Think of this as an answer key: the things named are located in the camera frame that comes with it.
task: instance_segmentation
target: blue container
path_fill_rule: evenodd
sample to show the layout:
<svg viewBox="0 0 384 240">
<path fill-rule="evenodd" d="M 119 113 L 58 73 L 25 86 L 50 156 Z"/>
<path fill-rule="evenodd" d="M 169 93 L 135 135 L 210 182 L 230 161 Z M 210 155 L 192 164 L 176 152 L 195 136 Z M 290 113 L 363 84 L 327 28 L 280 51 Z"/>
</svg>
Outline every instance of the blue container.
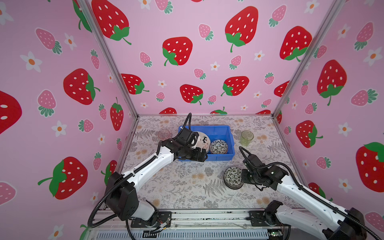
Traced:
<svg viewBox="0 0 384 240">
<path fill-rule="evenodd" d="M 228 152 L 226 154 L 210 154 L 208 152 L 208 159 L 206 161 L 231 161 L 235 155 L 235 142 L 233 141 L 233 135 L 229 126 L 191 126 L 191 130 L 194 132 L 203 132 L 207 134 L 211 142 L 221 139 L 228 144 Z"/>
</svg>

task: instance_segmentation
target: white flower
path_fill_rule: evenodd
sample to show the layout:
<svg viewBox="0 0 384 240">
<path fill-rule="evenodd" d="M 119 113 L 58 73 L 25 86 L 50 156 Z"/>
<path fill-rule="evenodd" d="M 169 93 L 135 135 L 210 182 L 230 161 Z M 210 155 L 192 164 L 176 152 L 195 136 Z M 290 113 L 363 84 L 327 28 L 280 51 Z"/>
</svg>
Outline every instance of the white flower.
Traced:
<svg viewBox="0 0 384 240">
<path fill-rule="evenodd" d="M 90 201 L 92 202 L 92 204 L 94 204 L 97 200 L 99 200 L 99 199 L 97 198 L 98 195 L 99 195 L 98 192 L 93 192 L 93 195 L 92 195 L 92 197 L 91 197 L 91 199 L 90 199 Z"/>
<path fill-rule="evenodd" d="M 28 52 L 28 56 L 20 55 L 20 57 L 26 62 L 25 67 L 27 70 L 31 70 L 33 68 L 37 72 L 41 71 L 39 65 L 43 62 L 40 59 L 35 58 L 31 51 Z"/>
<path fill-rule="evenodd" d="M 63 227 L 64 227 L 64 224 L 61 225 L 60 227 L 59 226 L 55 226 L 53 228 L 53 233 L 48 237 L 49 240 L 56 240 L 57 238 L 61 237 L 63 235 Z"/>
<path fill-rule="evenodd" d="M 348 123 L 344 123 L 344 125 L 339 125 L 339 134 L 344 134 L 344 136 L 348 136 L 348 132 L 352 131 L 352 128 L 348 127 Z"/>
<path fill-rule="evenodd" d="M 61 135 L 66 135 L 65 129 L 67 128 L 66 124 L 61 124 L 60 121 L 57 121 L 57 125 L 52 127 L 53 131 L 56 131 L 56 137 Z"/>
<path fill-rule="evenodd" d="M 260 91 L 258 91 L 257 93 L 254 93 L 254 98 L 259 98 L 261 95 L 263 95 L 262 93 L 260 93 Z"/>
<path fill-rule="evenodd" d="M 306 66 L 305 66 L 305 69 L 308 70 L 308 68 L 310 67 L 310 64 L 311 62 L 309 62 Z"/>
<path fill-rule="evenodd" d="M 158 84 L 158 86 L 160 86 L 160 87 L 164 88 L 164 87 L 166 86 L 166 83 L 165 83 L 165 81 L 159 81 L 159 84 Z"/>
<path fill-rule="evenodd" d="M 373 50 L 369 50 L 368 51 L 368 57 L 366 57 L 363 62 L 368 62 L 368 64 L 370 66 L 373 65 L 373 63 L 376 61 L 376 60 L 380 60 L 383 58 L 383 56 L 380 54 L 381 52 L 381 48 L 382 47 L 379 47 L 378 49 L 376 49 L 376 51 L 373 51 Z"/>
<path fill-rule="evenodd" d="M 74 47 L 77 47 L 77 45 L 74 43 L 73 41 L 73 36 L 68 36 L 68 34 L 64 33 L 65 34 L 65 38 L 66 40 L 64 40 L 65 44 L 68 44 L 71 48 L 71 50 L 73 50 Z"/>
<path fill-rule="evenodd" d="M 105 143 L 105 142 L 104 142 L 104 140 L 105 140 L 105 136 L 103 136 L 103 134 L 100 133 L 100 137 L 98 137 L 97 140 L 99 140 L 99 145 L 101 145 L 102 143 Z"/>
<path fill-rule="evenodd" d="M 340 29 L 337 33 L 339 34 L 339 36 L 337 37 L 337 40 L 339 40 L 340 38 L 345 38 L 347 36 L 347 32 L 351 29 L 350 26 L 347 26 L 347 24 L 344 24 L 343 28 Z"/>
<path fill-rule="evenodd" d="M 307 160 L 303 160 L 303 167 L 305 167 L 306 170 L 308 170 L 308 167 L 310 165 L 308 164 Z"/>
<path fill-rule="evenodd" d="M 372 6 L 375 0 L 365 0 L 364 4 L 368 4 L 368 6 Z"/>
<path fill-rule="evenodd" d="M 152 0 L 139 0 L 139 2 L 141 3 L 141 9 L 150 9 L 149 8 L 149 4 L 151 3 Z"/>
<path fill-rule="evenodd" d="M 112 73 L 109 73 L 108 74 L 108 80 L 110 83 L 113 83 L 113 76 L 112 76 Z"/>
<path fill-rule="evenodd" d="M 217 64 L 217 62 L 214 62 L 214 64 L 211 64 L 211 70 L 215 70 L 217 71 L 217 69 L 220 67 L 219 64 Z"/>
<path fill-rule="evenodd" d="M 352 189 L 351 185 L 348 184 L 348 179 L 340 179 L 339 178 L 339 188 L 344 189 L 345 192 L 348 192 L 348 189 Z"/>
<path fill-rule="evenodd" d="M 317 0 L 312 0 L 310 2 L 307 2 L 307 8 L 305 9 L 304 13 L 313 13 L 313 10 L 318 7 L 320 3 L 317 2 Z"/>
<path fill-rule="evenodd" d="M 264 57 L 264 56 L 265 56 L 265 54 L 263 53 L 262 50 L 260 50 L 260 52 L 255 53 L 255 59 L 254 59 L 254 60 L 259 60 L 259 61 L 261 61 L 261 60 L 262 60 L 262 57 Z"/>
<path fill-rule="evenodd" d="M 292 109 L 296 110 L 296 107 L 297 107 L 297 103 L 296 101 L 292 103 Z"/>
<path fill-rule="evenodd" d="M 1 25 L 4 25 L 6 20 L 13 22 L 13 18 L 8 13 L 5 12 L 6 10 L 7 8 L 5 7 L 5 3 L 0 2 L 0 12 L 1 12 L 0 24 Z"/>
</svg>

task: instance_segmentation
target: wall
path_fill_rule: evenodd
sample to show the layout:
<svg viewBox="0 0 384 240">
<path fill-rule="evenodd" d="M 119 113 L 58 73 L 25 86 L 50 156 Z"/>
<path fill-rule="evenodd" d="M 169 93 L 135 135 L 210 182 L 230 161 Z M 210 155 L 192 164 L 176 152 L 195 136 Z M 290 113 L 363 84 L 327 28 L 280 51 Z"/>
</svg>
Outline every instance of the wall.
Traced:
<svg viewBox="0 0 384 240">
<path fill-rule="evenodd" d="M 319 186 L 327 199 L 360 210 L 367 226 L 382 238 L 383 10 L 380 1 L 345 3 L 289 96 L 280 124 L 310 187 Z M 329 83 L 334 85 L 331 90 L 326 88 Z M 310 125 L 323 138 L 314 142 L 314 129 L 306 135 Z"/>
<path fill-rule="evenodd" d="M 6 1 L 0 10 L 0 238 L 81 239 L 105 191 L 101 171 L 118 161 L 117 139 L 125 144 L 129 109 L 72 1 Z M 70 84 L 82 90 L 65 91 Z M 124 114 L 118 131 L 110 117 L 116 97 Z"/>
<path fill-rule="evenodd" d="M 89 1 L 139 114 L 274 111 L 332 2 Z"/>
</svg>

